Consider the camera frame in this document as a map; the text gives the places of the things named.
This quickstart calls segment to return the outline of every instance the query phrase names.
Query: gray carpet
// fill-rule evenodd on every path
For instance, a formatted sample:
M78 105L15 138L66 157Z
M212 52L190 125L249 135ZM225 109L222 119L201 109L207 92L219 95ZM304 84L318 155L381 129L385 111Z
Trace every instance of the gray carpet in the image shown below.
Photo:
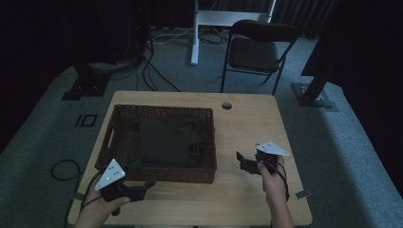
M310 83L300 77L316 40L300 38L290 51L276 98L293 149L314 221L308 227L402 227L403 200L379 161L368 137L345 100L342 90L328 84L325 92L338 112L300 107L291 83ZM219 92L225 45L201 43L199 64L190 65L191 40L155 45L151 63L185 92ZM103 69L106 65L95 65ZM75 180L60 181L50 174L62 160L86 167L113 93L150 90L138 73L116 73L103 97L61 101L77 74L71 67L57 77L31 115L0 155L0 227L63 227ZM151 70L160 91L175 91ZM275 78L264 85L260 76L228 76L225 92L269 94ZM80 115L97 119L81 126ZM73 177L69 162L56 166L57 177Z

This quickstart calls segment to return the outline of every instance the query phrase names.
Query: tabletop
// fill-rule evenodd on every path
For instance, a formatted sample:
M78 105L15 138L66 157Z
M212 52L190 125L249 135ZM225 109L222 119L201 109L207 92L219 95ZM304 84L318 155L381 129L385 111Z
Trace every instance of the tabletop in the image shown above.
M222 108L223 103L231 104L232 108ZM79 193L85 193L88 183L98 172L94 165L114 105L212 108L218 169L211 184L158 181L147 190L144 200L124 205L121 214L110 216L106 224L269 225L270 210L262 190L261 176L240 170L236 158L239 151L245 159L254 159L256 143L268 141L290 152L284 160L291 195L288 205L295 225L312 222L307 199L297 199L295 195L303 187L276 98L271 95L117 91L88 161ZM139 185L136 181L125 184ZM80 201L75 199L68 215L70 223L75 222L79 211Z

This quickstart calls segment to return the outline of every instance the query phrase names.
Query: basket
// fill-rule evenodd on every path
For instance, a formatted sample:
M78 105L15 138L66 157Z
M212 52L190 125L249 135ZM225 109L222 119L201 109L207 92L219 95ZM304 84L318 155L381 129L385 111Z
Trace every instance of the basket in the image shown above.
M194 167L140 167L135 172L126 172L126 180L212 183L217 160L211 108L116 104L95 168L107 168L112 159L118 161L121 167L130 165L129 154L133 153L140 136L138 127L133 127L133 124L140 118L165 119L182 114L197 116L202 121L199 134L204 139L205 149L202 151L200 164Z

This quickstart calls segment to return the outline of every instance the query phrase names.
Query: light wood surface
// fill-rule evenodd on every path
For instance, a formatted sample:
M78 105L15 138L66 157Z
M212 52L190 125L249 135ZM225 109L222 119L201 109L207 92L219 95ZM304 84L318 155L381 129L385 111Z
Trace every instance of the light wood surface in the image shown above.
M221 104L229 102L232 109ZM145 200L122 207L118 217L110 216L106 224L122 225L268 225L270 211L262 191L261 176L240 170L236 159L239 151L246 159L254 159L255 144L269 140L291 155L285 157L290 199L288 205L295 225L307 225L312 215L306 199L297 199L302 184L287 139L275 97L271 95L177 93L118 91L112 98L97 142L94 145L79 193L85 193L97 173L94 164L101 149L106 127L114 105L163 105L206 107L213 109L216 128L218 169L212 184L157 182ZM75 200L68 215L74 223L80 211Z

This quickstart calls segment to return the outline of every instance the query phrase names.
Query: chair seat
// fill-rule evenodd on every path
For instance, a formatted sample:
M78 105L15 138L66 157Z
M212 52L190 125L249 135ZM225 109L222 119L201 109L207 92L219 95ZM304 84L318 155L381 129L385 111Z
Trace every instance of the chair seat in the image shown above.
M263 72L278 70L278 51L274 43L236 38L232 41L230 53L228 63L233 68Z

